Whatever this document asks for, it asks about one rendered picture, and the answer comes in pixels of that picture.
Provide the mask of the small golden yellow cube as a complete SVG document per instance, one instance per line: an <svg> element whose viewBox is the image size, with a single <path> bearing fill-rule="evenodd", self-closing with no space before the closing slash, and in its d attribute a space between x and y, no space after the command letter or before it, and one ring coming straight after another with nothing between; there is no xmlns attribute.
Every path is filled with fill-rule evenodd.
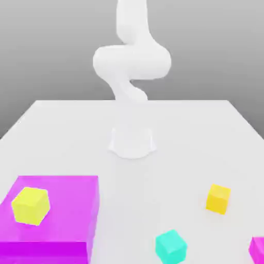
<svg viewBox="0 0 264 264"><path fill-rule="evenodd" d="M207 196L206 209L224 215L227 210L231 189L212 184Z"/></svg>

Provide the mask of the small turquoise cube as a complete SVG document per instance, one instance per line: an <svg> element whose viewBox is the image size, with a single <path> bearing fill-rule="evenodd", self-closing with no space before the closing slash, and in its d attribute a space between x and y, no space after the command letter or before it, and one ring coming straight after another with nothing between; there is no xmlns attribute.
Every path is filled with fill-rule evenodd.
<svg viewBox="0 0 264 264"><path fill-rule="evenodd" d="M155 239L155 252L162 264L179 264L186 259L187 244L174 229Z"/></svg>

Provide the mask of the small lemon yellow cube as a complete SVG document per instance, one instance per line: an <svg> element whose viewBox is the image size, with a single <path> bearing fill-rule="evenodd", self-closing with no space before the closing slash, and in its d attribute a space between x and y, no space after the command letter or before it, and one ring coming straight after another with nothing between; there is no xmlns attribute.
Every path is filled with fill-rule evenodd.
<svg viewBox="0 0 264 264"><path fill-rule="evenodd" d="M50 210L48 191L24 187L11 202L15 221L39 226Z"/></svg>

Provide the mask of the small magenta cube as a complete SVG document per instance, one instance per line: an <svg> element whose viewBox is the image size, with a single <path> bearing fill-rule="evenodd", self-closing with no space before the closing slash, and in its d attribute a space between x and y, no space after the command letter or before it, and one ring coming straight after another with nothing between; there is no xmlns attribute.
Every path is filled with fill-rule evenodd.
<svg viewBox="0 0 264 264"><path fill-rule="evenodd" d="M264 264L264 237L252 237L249 254L254 264Z"/></svg>

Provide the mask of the large magenta box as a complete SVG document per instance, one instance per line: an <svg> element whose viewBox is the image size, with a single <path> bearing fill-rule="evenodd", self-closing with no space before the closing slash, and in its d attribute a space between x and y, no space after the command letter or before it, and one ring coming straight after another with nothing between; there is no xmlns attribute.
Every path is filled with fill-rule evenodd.
<svg viewBox="0 0 264 264"><path fill-rule="evenodd" d="M39 226L14 219L11 202L24 187L48 191ZM99 204L97 176L19 176L0 204L0 264L90 264Z"/></svg>

